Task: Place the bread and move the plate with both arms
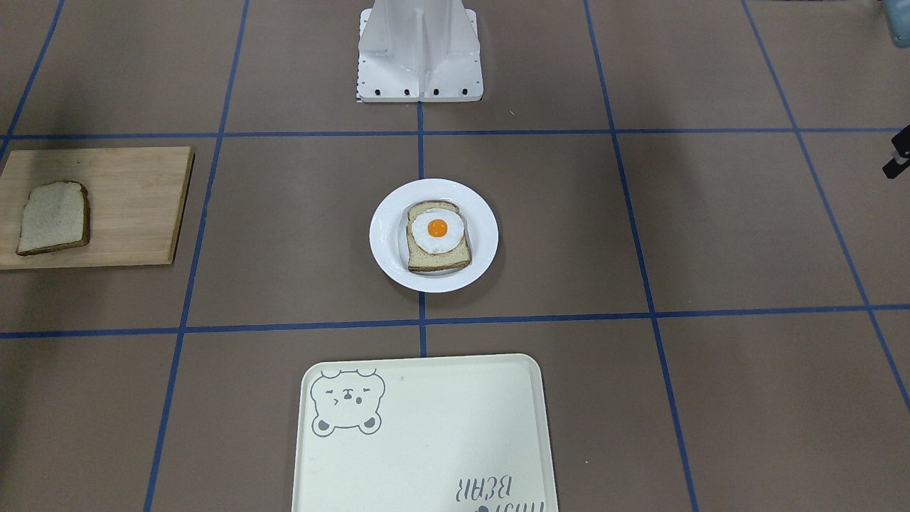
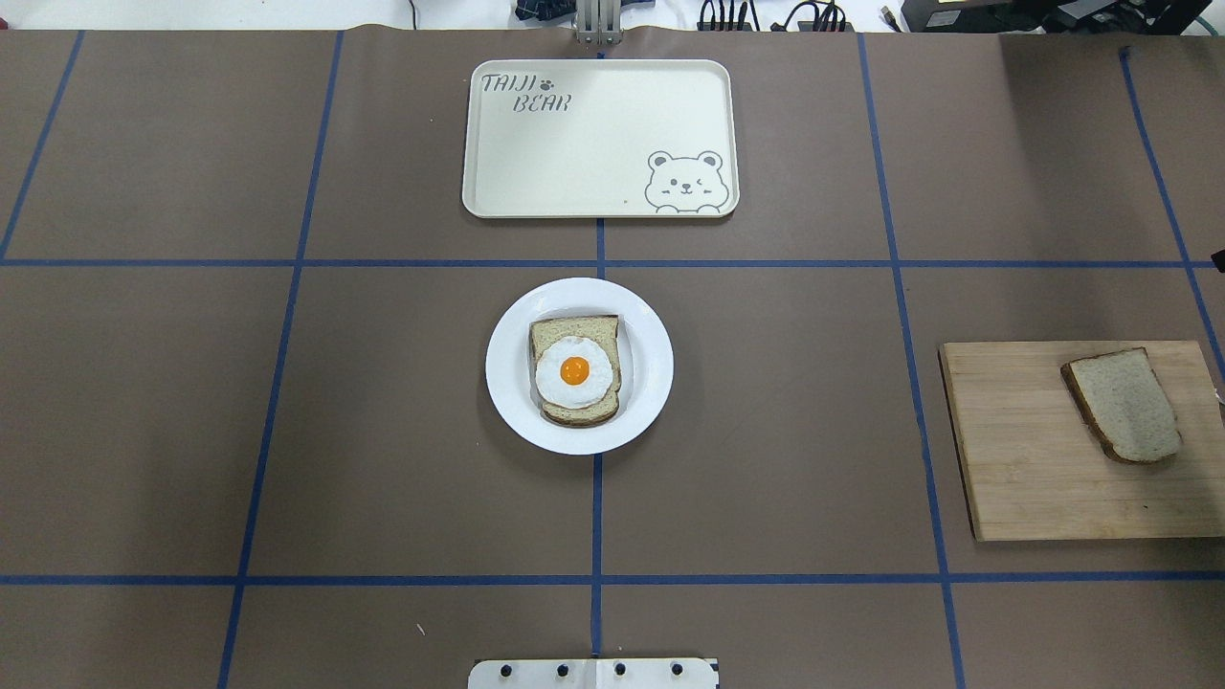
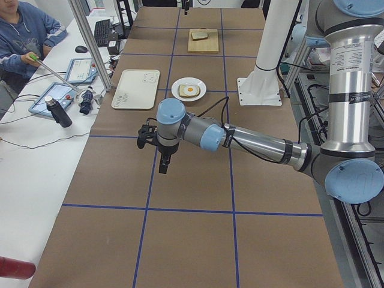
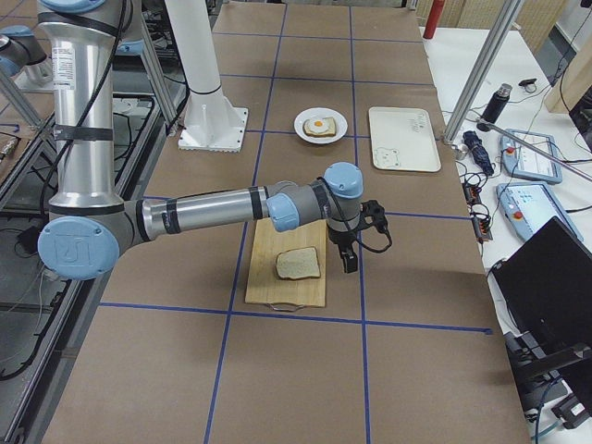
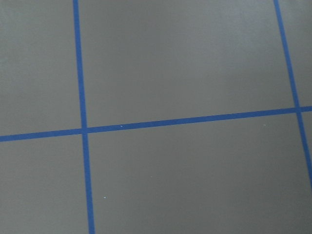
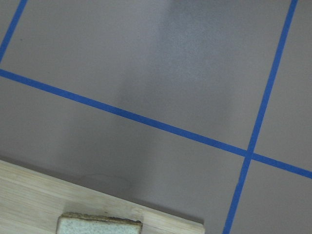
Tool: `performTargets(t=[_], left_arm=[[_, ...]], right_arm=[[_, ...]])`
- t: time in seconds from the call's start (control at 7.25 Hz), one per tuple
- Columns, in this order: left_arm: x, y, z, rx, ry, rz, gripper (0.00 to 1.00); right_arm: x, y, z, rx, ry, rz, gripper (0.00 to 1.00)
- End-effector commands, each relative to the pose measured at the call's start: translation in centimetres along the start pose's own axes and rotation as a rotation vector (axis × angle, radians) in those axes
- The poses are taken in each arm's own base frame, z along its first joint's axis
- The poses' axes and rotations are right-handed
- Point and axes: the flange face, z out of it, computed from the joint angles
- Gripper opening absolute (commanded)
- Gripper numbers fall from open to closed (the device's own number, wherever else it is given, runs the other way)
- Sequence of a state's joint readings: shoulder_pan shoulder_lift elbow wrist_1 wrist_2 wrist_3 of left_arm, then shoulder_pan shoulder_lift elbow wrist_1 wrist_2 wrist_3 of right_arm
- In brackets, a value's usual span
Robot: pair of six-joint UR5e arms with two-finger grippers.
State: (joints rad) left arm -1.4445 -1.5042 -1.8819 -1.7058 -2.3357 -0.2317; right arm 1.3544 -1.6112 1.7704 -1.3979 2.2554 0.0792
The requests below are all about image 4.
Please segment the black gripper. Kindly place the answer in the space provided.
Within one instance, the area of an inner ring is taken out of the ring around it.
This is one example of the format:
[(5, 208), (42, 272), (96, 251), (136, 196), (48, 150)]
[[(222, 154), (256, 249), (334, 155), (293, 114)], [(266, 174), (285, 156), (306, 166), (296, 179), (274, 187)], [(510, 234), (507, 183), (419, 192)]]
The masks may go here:
[(339, 255), (343, 264), (343, 271), (346, 274), (358, 271), (358, 256), (353, 244), (357, 241), (357, 234), (351, 231), (338, 231), (328, 228), (329, 240), (334, 243), (339, 250)]

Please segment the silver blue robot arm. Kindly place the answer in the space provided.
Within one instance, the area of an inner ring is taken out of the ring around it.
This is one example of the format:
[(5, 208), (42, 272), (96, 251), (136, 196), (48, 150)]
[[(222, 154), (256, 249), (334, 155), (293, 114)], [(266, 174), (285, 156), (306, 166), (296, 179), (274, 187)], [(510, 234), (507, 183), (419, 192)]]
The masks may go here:
[(52, 45), (58, 190), (38, 239), (47, 268), (87, 280), (110, 271), (133, 246), (197, 229), (269, 218), (278, 231), (326, 220), (346, 272), (363, 228), (361, 170), (331, 165), (307, 185), (215, 191), (164, 201), (125, 201), (115, 190), (112, 61), (138, 36), (136, 1), (42, 1), (38, 20)]
[(45, 67), (47, 54), (30, 28), (12, 25), (1, 30), (1, 70), (14, 77), (25, 69), (33, 82), (43, 84), (51, 72)]

